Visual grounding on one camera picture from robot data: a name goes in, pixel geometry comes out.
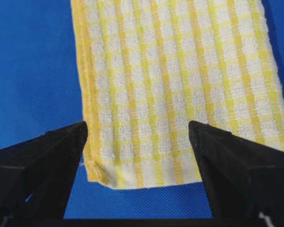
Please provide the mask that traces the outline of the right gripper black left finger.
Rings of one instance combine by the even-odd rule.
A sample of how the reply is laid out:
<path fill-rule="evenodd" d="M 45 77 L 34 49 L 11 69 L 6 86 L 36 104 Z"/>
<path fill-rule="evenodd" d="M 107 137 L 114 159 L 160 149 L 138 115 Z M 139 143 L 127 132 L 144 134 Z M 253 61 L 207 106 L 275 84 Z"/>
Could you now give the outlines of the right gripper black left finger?
<path fill-rule="evenodd" d="M 0 150 L 0 221 L 62 219 L 88 137 L 80 121 Z"/>

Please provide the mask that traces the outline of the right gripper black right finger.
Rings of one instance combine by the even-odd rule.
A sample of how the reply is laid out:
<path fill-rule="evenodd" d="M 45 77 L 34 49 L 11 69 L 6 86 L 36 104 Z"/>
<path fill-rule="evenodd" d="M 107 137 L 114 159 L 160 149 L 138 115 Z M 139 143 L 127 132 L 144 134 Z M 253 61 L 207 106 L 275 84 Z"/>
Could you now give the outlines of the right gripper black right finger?
<path fill-rule="evenodd" d="M 189 140 L 214 218 L 284 222 L 284 152 L 197 121 Z"/>

